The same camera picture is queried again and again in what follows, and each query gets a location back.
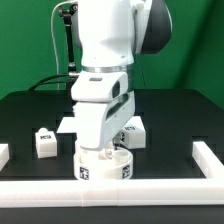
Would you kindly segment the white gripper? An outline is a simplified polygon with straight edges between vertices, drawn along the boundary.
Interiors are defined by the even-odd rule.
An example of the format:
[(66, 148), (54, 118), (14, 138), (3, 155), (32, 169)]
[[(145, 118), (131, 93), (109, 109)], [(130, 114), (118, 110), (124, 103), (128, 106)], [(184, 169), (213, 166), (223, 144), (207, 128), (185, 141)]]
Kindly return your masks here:
[(112, 140), (114, 148), (105, 148), (105, 156), (112, 158), (120, 146), (119, 139), (114, 137), (134, 115), (134, 92), (109, 103), (77, 102), (74, 109), (80, 146), (86, 150), (102, 150)]

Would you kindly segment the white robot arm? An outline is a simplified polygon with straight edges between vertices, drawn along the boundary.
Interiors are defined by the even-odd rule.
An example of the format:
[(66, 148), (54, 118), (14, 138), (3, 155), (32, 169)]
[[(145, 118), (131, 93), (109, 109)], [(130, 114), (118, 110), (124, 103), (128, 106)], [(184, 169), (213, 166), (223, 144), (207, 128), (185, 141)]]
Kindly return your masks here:
[(134, 56), (158, 53), (171, 33), (164, 0), (78, 2), (82, 71), (71, 96), (81, 148), (104, 149), (134, 115)]

